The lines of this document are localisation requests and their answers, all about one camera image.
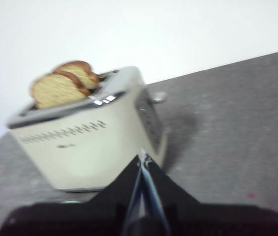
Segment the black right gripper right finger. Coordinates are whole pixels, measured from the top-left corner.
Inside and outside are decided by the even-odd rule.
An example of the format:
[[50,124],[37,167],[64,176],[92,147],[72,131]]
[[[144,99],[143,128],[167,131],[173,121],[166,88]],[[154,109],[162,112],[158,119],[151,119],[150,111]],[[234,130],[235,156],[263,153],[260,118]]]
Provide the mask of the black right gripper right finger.
[[258,206],[202,203],[144,155],[144,179],[154,207],[173,236],[278,236],[278,213]]

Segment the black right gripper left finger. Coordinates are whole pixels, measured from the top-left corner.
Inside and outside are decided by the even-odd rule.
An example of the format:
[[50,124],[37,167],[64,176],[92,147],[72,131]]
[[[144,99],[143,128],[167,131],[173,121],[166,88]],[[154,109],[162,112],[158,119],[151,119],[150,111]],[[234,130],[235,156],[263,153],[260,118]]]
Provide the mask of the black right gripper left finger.
[[139,173],[135,156],[107,187],[87,202],[35,203],[6,217],[0,236],[117,236]]

